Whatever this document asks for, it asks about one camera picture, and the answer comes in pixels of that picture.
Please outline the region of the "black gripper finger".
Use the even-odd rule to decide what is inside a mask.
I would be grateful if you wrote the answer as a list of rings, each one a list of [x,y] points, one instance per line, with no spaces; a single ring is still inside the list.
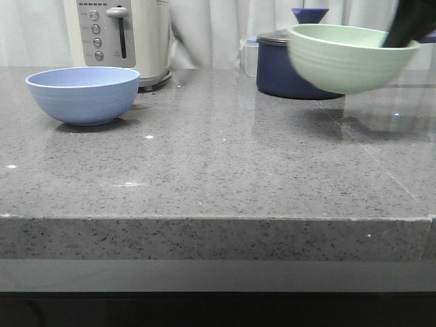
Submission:
[[[404,48],[435,30],[435,1],[399,1],[382,48]]]

